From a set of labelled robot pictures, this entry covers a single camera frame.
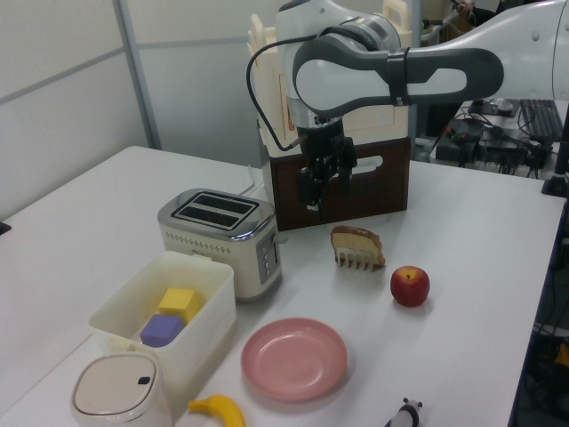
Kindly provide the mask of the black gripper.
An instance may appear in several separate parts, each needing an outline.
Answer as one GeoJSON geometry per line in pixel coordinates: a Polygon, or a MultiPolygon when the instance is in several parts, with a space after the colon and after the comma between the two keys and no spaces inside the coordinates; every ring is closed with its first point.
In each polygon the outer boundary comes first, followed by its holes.
{"type": "Polygon", "coordinates": [[[339,175],[341,184],[350,184],[357,165],[355,145],[344,133],[343,121],[334,119],[315,127],[299,127],[301,153],[308,167],[296,173],[298,202],[312,211],[320,211],[322,186],[315,177],[339,175]]]}

